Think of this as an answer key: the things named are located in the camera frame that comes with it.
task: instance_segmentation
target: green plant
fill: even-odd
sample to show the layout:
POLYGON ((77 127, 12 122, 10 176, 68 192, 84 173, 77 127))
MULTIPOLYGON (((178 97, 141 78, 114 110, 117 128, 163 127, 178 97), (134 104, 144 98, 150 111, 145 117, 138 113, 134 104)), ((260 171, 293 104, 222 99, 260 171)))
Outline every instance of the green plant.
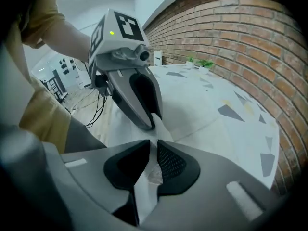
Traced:
POLYGON ((199 60, 198 63, 201 67, 205 67, 210 69, 213 66, 213 62, 211 60, 199 60))
POLYGON ((193 63, 194 62, 194 58, 192 56, 188 56, 187 57, 187 61, 193 63))

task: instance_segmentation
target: black cable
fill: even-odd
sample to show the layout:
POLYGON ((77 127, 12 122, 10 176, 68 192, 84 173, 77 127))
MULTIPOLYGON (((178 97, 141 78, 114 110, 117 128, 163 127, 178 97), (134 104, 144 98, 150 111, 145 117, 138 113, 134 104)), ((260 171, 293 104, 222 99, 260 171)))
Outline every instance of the black cable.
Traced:
POLYGON ((98 93, 98 96, 97 96, 97 105, 96 105, 96 111, 95 111, 95 113, 94 113, 94 116, 93 116, 93 119, 86 125, 86 127, 87 126, 89 126, 90 125, 90 123, 95 119, 95 116, 96 116, 96 114, 97 114, 97 112, 98 112, 98 104, 99 104, 99 99, 100 99, 100 93, 98 93))
POLYGON ((96 102, 96 100, 94 100, 93 102, 91 102, 91 103, 89 103, 89 104, 87 104, 87 105, 85 105, 85 106, 73 108, 73 110, 77 110, 77 109, 82 109, 82 108, 88 107, 89 105, 91 105, 91 104, 93 104, 93 103, 95 103, 95 102, 96 102))
POLYGON ((90 93, 88 94, 87 96, 83 97, 81 100, 79 100, 75 105, 74 107, 72 108, 72 110, 76 107, 77 104, 79 104, 82 100, 84 100, 86 97, 90 96, 92 93, 94 93, 95 89, 90 93))
POLYGON ((93 121, 91 124, 88 124, 88 126, 91 126, 91 127, 92 127, 93 124, 98 120, 98 118, 100 118, 101 114, 103 113, 103 110, 104 110, 106 101, 107 101, 107 97, 104 97, 103 105, 98 109, 98 111, 99 111, 100 109, 102 109, 101 112, 100 112, 100 114, 99 114, 98 117, 95 119, 95 121, 93 121))

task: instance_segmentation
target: sleeve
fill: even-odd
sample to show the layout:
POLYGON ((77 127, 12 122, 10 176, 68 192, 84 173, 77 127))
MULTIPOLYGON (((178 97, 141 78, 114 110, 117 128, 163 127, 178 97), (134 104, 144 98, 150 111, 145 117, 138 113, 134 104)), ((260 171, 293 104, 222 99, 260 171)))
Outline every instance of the sleeve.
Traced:
POLYGON ((29 11, 29 22, 21 32, 23 43, 37 48, 44 33, 63 20, 65 17, 58 12, 56 0, 36 0, 29 11))

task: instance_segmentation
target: person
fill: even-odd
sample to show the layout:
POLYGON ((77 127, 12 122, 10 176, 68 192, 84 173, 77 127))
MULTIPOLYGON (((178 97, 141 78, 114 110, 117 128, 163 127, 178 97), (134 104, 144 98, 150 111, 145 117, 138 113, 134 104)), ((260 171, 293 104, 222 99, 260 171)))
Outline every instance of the person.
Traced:
POLYGON ((20 128, 31 131, 41 141, 53 143, 59 153, 104 148, 104 144, 72 118, 44 85, 30 75, 22 44, 34 49, 47 44, 58 53, 87 62, 90 37, 65 20, 58 12, 56 0, 35 0, 19 13, 4 45, 23 77, 34 88, 20 128))

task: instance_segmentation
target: yellow shirt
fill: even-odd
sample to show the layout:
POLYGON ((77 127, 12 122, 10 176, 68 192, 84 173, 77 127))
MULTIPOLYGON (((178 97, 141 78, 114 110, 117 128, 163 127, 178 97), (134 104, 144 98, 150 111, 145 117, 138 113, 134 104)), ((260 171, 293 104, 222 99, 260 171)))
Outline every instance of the yellow shirt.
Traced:
POLYGON ((12 24, 5 42, 18 69, 35 90, 20 127, 31 131, 41 141, 53 143, 59 153, 63 153, 65 149, 71 116, 39 80, 30 76, 22 44, 37 48, 43 34, 64 19, 64 15, 58 13, 56 0, 36 0, 12 24))

